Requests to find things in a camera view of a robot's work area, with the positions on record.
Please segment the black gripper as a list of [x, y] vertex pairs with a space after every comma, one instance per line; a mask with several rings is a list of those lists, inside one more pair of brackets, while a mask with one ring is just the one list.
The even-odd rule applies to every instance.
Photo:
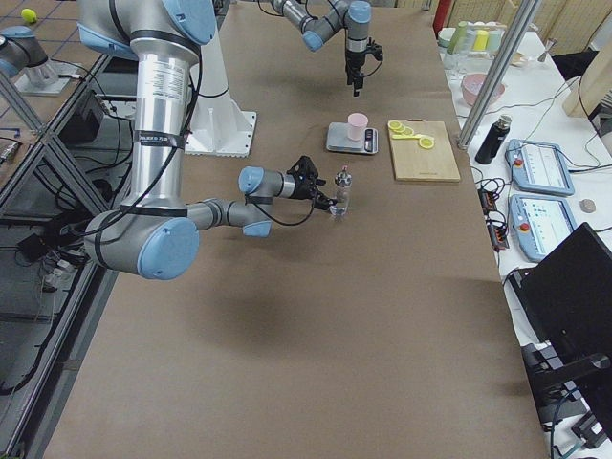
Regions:
[[353, 86], [353, 96], [358, 97], [362, 89], [361, 71], [366, 58], [365, 51], [345, 50], [345, 72], [347, 74], [347, 85]]
[[318, 172], [315, 168], [300, 166], [287, 173], [294, 179], [294, 191], [290, 198], [295, 200], [313, 200], [315, 209], [328, 211], [338, 200], [327, 196], [317, 188]]

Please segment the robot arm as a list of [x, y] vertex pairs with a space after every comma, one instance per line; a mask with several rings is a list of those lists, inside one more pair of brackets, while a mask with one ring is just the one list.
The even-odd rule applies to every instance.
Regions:
[[195, 260], [200, 230], [235, 226], [265, 237], [276, 197], [307, 200], [322, 210], [334, 204], [320, 191], [325, 182], [306, 156], [286, 172], [245, 167], [242, 203], [184, 204], [182, 159], [201, 86], [191, 78], [203, 76], [201, 50], [217, 33], [214, 7], [209, 1], [82, 1], [79, 12], [85, 46], [139, 63], [130, 192], [83, 232], [94, 262], [147, 279], [173, 279]]
[[301, 33], [302, 40], [311, 52], [318, 51], [340, 31], [345, 32], [345, 73], [347, 84], [358, 97], [364, 80], [369, 77], [362, 71], [366, 57], [373, 55], [383, 62], [382, 46], [370, 36], [369, 26], [372, 7], [367, 1], [332, 1], [330, 10], [323, 16], [307, 12], [306, 4], [299, 1], [271, 1], [273, 10], [287, 18]]

